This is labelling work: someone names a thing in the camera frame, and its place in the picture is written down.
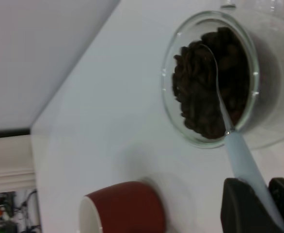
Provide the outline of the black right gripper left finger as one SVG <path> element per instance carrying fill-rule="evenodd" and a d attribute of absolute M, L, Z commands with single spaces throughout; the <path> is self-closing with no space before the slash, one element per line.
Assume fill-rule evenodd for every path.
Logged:
<path fill-rule="evenodd" d="M 282 233 L 250 185 L 236 178 L 223 184 L 221 225 L 224 233 Z"/>

